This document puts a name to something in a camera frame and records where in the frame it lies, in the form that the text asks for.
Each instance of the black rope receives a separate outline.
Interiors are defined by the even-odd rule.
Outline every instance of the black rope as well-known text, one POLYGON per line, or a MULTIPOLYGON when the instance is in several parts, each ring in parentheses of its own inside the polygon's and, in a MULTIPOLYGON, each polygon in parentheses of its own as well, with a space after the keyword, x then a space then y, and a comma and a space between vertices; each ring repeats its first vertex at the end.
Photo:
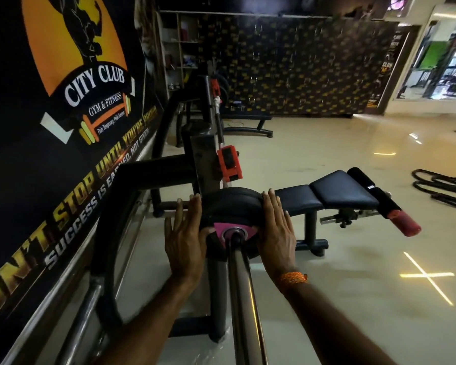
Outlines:
POLYGON ((433 189, 444 190, 456 194, 456 177, 447 177, 445 175, 430 172, 428 170, 417 169, 412 172, 412 176, 417 179, 412 185, 422 192, 429 193, 432 199, 444 202, 448 205, 456 207, 456 197, 444 194, 433 189), (419 177, 418 173, 424 173, 431 176, 431 179, 419 177))

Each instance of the red roller end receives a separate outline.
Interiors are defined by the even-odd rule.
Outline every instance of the red roller end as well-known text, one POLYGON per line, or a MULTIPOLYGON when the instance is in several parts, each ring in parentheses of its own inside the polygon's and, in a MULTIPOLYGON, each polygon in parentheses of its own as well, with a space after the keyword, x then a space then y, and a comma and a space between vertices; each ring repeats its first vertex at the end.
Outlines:
POLYGON ((422 228, 405 211, 393 210, 387 217, 406 237, 418 235, 422 228))

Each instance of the glossy beige floor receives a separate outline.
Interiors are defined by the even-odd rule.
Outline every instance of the glossy beige floor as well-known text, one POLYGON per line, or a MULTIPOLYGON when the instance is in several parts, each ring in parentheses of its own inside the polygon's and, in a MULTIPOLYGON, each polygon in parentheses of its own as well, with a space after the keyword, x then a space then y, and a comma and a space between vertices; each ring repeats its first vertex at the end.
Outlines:
MULTIPOLYGON (((244 178, 234 186, 257 191, 284 188, 358 166, 392 192, 394 200, 423 227, 419 236, 408 239, 379 216, 346 229, 320 225, 317 237, 328 239, 330 249, 324 258, 298 252, 301 271, 399 364, 456 365, 456 209, 412 188, 410 175, 422 168, 456 177, 456 119, 291 118, 273 119, 266 127, 274 131, 274 138, 226 137, 241 152, 244 178), (400 276, 420 273, 404 252, 427 273, 454 273, 433 278, 452 306, 427 279, 400 276)), ((168 147, 166 155, 178 152, 168 147)), ((163 199, 186 198, 189 191, 188 186, 164 189, 163 199)), ((334 212, 323 211, 319 216, 330 214, 334 212)), ((302 217, 293 218, 293 223, 301 238, 302 217)), ((141 227, 119 298, 125 318, 137 312, 169 274, 162 224, 146 220, 141 227)), ((254 259, 251 268, 269 362, 319 364, 260 260, 254 259)), ((207 307, 207 283, 203 282, 183 315, 207 313, 207 307)), ((170 339, 159 364, 235 364, 232 331, 218 345, 207 336, 170 339)))

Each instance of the orange thread wristband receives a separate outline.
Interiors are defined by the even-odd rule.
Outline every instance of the orange thread wristband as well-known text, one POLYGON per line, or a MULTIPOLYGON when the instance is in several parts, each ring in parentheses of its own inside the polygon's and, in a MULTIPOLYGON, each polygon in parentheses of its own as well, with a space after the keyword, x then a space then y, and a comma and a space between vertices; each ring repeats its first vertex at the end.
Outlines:
POLYGON ((279 279, 277 279, 277 282, 280 291, 285 294, 294 284, 307 283, 307 274, 302 274, 298 271, 291 271, 282 274, 279 279))

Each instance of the orange dumbbell graphic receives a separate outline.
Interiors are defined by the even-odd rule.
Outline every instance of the orange dumbbell graphic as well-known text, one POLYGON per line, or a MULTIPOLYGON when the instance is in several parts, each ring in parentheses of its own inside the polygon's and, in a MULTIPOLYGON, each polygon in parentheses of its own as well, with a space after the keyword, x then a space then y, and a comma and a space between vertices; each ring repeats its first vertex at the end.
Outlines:
POLYGON ((100 138, 98 137, 98 133, 96 128, 100 127, 105 121, 108 119, 112 119, 115 114, 117 114, 120 110, 125 110, 125 116, 128 116, 132 111, 132 106, 130 104, 130 98, 122 93, 123 102, 118 104, 108 111, 105 111, 95 122, 91 123, 89 117, 86 114, 83 114, 83 121, 81 122, 81 128, 79 129, 79 133, 81 137, 86 141, 87 144, 92 144, 98 142, 100 138))

